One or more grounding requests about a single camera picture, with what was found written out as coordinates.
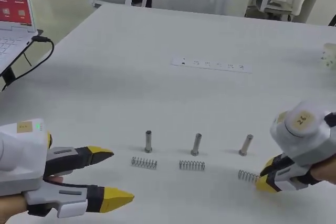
laptop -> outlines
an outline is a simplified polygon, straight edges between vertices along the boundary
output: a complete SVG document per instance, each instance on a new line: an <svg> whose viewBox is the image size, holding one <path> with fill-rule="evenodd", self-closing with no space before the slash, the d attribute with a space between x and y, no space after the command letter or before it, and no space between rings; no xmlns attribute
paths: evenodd
<svg viewBox="0 0 336 224"><path fill-rule="evenodd" d="M30 0L0 0L0 73L2 74L38 34Z"/></svg>

power outlet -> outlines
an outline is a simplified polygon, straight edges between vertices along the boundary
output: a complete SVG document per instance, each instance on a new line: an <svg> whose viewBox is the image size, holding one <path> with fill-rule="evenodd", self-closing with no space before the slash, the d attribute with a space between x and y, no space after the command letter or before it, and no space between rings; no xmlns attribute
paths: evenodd
<svg viewBox="0 0 336 224"><path fill-rule="evenodd" d="M213 62L213 61L211 62L201 60L187 60L185 58L175 58L172 60L171 65L240 72L240 73L252 73L250 67L247 67L245 65L225 64L222 62Z"/></svg>

label sticker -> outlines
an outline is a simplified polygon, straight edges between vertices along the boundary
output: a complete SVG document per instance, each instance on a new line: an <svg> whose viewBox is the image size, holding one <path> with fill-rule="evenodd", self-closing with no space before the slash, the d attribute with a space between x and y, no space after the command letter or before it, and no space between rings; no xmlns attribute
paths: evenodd
<svg viewBox="0 0 336 224"><path fill-rule="evenodd" d="M17 123L16 132L17 133L33 132L33 123L32 123L32 121Z"/></svg>
<svg viewBox="0 0 336 224"><path fill-rule="evenodd" d="M278 117L277 123L282 123L285 120L286 114L287 114L287 111L282 112Z"/></svg>
<svg viewBox="0 0 336 224"><path fill-rule="evenodd" d="M308 111L301 111L294 119L292 127L302 131L306 129L311 122L314 121L314 116Z"/></svg>

laptop charging cable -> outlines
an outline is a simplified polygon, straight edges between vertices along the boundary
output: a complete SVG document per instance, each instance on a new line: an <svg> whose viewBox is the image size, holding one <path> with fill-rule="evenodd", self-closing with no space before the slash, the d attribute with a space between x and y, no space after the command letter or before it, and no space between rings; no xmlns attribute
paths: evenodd
<svg viewBox="0 0 336 224"><path fill-rule="evenodd" d="M49 55L45 59L43 59L42 61L40 61L37 65L35 65L34 67L32 67L30 70L28 70L27 72L25 72L25 73L21 74L20 76L16 77L11 83L6 84L2 88L2 91L4 91L13 82L17 81L18 79L21 79L22 77L26 76L27 74L29 74L31 72L33 72L35 69L37 69L39 66L41 66L44 62L46 62L51 57L51 55L53 55L54 50L55 50L55 44L54 44L54 42L51 39L49 39L47 37L43 37L43 36L34 36L32 38L32 41L33 42L44 42L44 43L48 42L48 43L51 43L51 51L50 51Z"/></svg>

metal pin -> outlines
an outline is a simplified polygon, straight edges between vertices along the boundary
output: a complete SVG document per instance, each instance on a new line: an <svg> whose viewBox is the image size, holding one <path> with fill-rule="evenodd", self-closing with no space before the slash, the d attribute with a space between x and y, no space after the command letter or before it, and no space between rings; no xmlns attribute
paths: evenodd
<svg viewBox="0 0 336 224"><path fill-rule="evenodd" d="M191 150L191 155L197 156L198 155L198 149L199 149L199 144L201 143L202 135L197 133L195 137L195 142L194 142L194 148Z"/></svg>
<svg viewBox="0 0 336 224"><path fill-rule="evenodd" d="M151 153L152 152L152 132L151 131L146 131L146 147L145 147L145 152L146 153Z"/></svg>
<svg viewBox="0 0 336 224"><path fill-rule="evenodd" d="M247 149L249 148L252 139L253 139L253 135L247 135L242 148L239 150L240 156L244 157L247 155Z"/></svg>

